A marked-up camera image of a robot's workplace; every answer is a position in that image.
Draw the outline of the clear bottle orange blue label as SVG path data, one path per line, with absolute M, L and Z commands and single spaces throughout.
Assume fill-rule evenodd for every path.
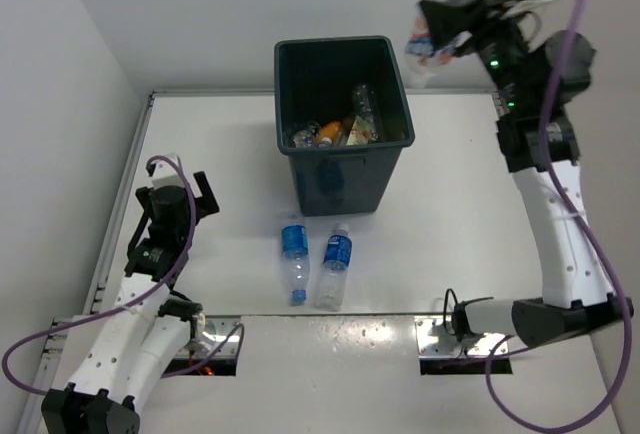
M 428 0 L 460 6 L 471 0 Z M 404 58 L 409 74 L 407 82 L 412 88 L 427 87 L 430 81 L 442 72 L 453 60 L 453 51 L 461 36 L 441 48 L 435 48 L 429 24 L 418 4 L 414 8 L 414 20 L 408 41 L 404 47 Z

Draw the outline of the clear bottle white cap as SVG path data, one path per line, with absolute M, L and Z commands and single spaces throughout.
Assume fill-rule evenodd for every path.
M 351 97 L 354 113 L 371 127 L 372 142 L 380 142 L 383 139 L 383 127 L 378 103 L 371 86 L 366 83 L 356 85 Z

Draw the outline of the blue label bottle white cap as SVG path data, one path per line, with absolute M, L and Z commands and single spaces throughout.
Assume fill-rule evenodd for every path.
M 336 224 L 328 238 L 318 280 L 317 308 L 338 312 L 341 309 L 352 254 L 349 226 Z

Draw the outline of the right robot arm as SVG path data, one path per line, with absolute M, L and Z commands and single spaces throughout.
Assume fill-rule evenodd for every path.
M 537 298 L 478 298 L 456 304 L 455 336 L 486 332 L 538 347 L 621 324 L 632 328 L 633 302 L 622 291 L 589 226 L 581 196 L 580 150 L 565 106 L 591 82 L 595 49 L 574 26 L 531 48 L 512 0 L 461 4 L 422 0 L 433 44 L 475 54 L 504 111 L 497 140 L 524 203 L 538 251 Z

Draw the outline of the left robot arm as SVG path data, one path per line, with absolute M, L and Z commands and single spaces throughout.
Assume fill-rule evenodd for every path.
M 127 264 L 114 303 L 85 359 L 62 389 L 41 405 L 50 433 L 137 433 L 140 413 L 173 357 L 202 332 L 200 304 L 171 291 L 188 260 L 197 223 L 220 208 L 204 172 L 190 199 L 178 175 L 150 172 L 137 189 L 142 216 L 127 246 Z

